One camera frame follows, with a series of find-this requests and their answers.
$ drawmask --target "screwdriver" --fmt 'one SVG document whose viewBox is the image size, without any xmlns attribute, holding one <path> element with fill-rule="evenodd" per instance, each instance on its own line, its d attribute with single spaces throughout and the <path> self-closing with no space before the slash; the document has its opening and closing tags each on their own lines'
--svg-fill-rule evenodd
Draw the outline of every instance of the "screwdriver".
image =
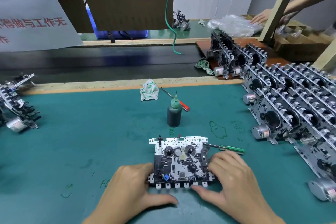
<svg viewBox="0 0 336 224">
<path fill-rule="evenodd" d="M 237 147 L 232 147 L 232 146 L 225 146 L 225 145 L 213 145 L 213 144 L 208 144 L 208 143 L 203 143 L 204 145 L 210 146 L 210 147 L 214 147 L 214 148 L 218 148 L 220 151 L 225 151 L 225 150 L 230 150 L 230 151 L 234 151 L 240 155 L 244 155 L 245 154 L 245 150 L 242 148 L 237 148 Z"/>
<path fill-rule="evenodd" d="M 167 93 L 168 95 L 170 95 L 164 88 L 162 88 L 162 87 L 160 87 L 161 88 L 161 90 L 163 90 L 165 93 Z M 188 112 L 190 109 L 189 109 L 189 107 L 186 105 L 186 104 L 184 104 L 184 103 L 182 103 L 182 101 L 180 101 L 180 104 L 181 104 L 181 107 L 186 111 L 186 112 Z"/>
</svg>

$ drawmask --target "oil bottle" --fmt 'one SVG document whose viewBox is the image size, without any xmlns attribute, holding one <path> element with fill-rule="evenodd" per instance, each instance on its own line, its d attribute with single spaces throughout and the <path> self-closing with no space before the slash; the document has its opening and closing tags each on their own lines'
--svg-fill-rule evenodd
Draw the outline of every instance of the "oil bottle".
<svg viewBox="0 0 336 224">
<path fill-rule="evenodd" d="M 171 100 L 168 106 L 167 123 L 170 127 L 175 128 L 181 122 L 182 107 L 180 101 L 177 99 L 177 92 L 175 97 Z"/>
</svg>

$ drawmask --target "red-handled screwdriver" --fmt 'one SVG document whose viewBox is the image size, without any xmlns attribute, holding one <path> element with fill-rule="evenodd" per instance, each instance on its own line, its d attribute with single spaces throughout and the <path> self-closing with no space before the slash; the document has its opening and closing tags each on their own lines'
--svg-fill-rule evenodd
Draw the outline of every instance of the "red-handled screwdriver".
<svg viewBox="0 0 336 224">
<path fill-rule="evenodd" d="M 168 95 L 170 95 L 164 88 L 162 88 L 162 87 L 160 87 L 161 88 L 161 90 L 163 90 L 165 93 L 167 93 Z M 186 112 L 188 112 L 190 109 L 189 109 L 189 107 L 186 105 L 186 104 L 184 104 L 184 103 L 182 103 L 182 101 L 180 101 L 180 104 L 181 104 L 181 107 L 186 111 Z"/>
</svg>

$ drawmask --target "green anti-static mat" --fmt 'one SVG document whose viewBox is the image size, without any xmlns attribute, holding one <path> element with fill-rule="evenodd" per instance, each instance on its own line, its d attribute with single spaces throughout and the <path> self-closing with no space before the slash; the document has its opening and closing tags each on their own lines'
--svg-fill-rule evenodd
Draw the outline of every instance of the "green anti-static mat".
<svg viewBox="0 0 336 224">
<path fill-rule="evenodd" d="M 240 85 L 167 88 L 190 107 L 181 125 L 167 125 L 170 97 L 140 101 L 139 90 L 24 97 L 41 111 L 39 129 L 20 135 L 0 128 L 1 223 L 74 224 L 87 217 L 120 165 L 153 162 L 158 137 L 205 136 L 209 143 L 246 149 L 243 157 L 261 190 L 287 224 L 336 220 L 336 206 L 318 201 L 306 182 L 315 178 L 289 143 L 257 142 L 256 121 Z M 210 189 L 220 190 L 217 182 Z M 147 211 L 136 223 L 235 223 L 191 189 L 162 189 L 177 207 Z"/>
</svg>

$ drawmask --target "conveyor belt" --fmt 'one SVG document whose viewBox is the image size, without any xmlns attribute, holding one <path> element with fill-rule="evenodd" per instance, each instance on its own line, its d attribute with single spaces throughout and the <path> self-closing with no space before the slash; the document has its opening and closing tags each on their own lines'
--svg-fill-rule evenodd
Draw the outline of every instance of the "conveyor belt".
<svg viewBox="0 0 336 224">
<path fill-rule="evenodd" d="M 0 82 L 18 73 L 36 73 L 35 83 L 94 82 L 208 76 L 194 65 L 197 46 L 65 48 L 0 55 Z"/>
</svg>

